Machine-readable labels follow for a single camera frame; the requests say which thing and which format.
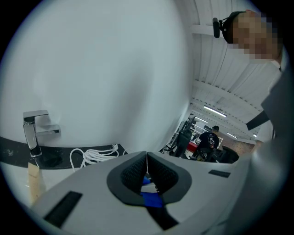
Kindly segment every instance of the gray surface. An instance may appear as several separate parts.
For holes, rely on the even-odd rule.
[[[167,234],[222,233],[244,184],[251,156],[234,164],[197,162],[155,153],[158,157],[184,168],[192,176],[192,185],[184,197],[167,205],[179,225]],[[112,195],[106,184],[108,173],[136,153],[87,166],[44,194],[33,211],[45,216],[70,190],[83,193],[62,229],[74,234],[161,234],[162,229],[143,207],[127,206]],[[230,172],[228,178],[208,174],[210,170]]]
[[[214,229],[228,217],[239,196],[250,155],[243,156],[235,164],[196,162],[175,157],[170,160],[189,171],[192,186],[180,202],[167,205],[169,214],[181,224],[164,233],[200,234]],[[208,174],[211,169],[231,172],[231,175],[223,178]]]
[[[62,226],[67,232],[91,235],[154,234],[162,231],[145,208],[121,203],[107,187],[108,173],[133,156],[136,153],[78,170],[44,194],[32,210],[43,217],[72,190],[83,196]]]

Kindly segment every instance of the white wall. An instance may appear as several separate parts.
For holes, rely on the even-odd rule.
[[[1,64],[0,135],[25,142],[22,113],[47,109],[62,133],[43,145],[156,151],[188,108],[190,55],[173,0],[43,2]]]

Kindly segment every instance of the black machine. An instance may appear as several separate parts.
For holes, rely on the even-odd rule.
[[[164,150],[169,151],[171,156],[174,157],[184,157],[185,158],[185,150],[188,147],[188,144],[192,137],[192,131],[190,131],[190,127],[195,119],[195,115],[190,117],[187,121],[185,121],[182,128],[179,128],[178,134],[175,134],[171,140],[171,146],[166,146]]]

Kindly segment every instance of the faucet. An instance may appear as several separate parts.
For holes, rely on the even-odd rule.
[[[47,134],[55,134],[60,132],[59,125],[46,125],[36,127],[35,117],[49,115],[47,110],[37,110],[23,113],[23,129],[30,149],[31,157],[42,155],[41,148],[38,144],[37,137]]]

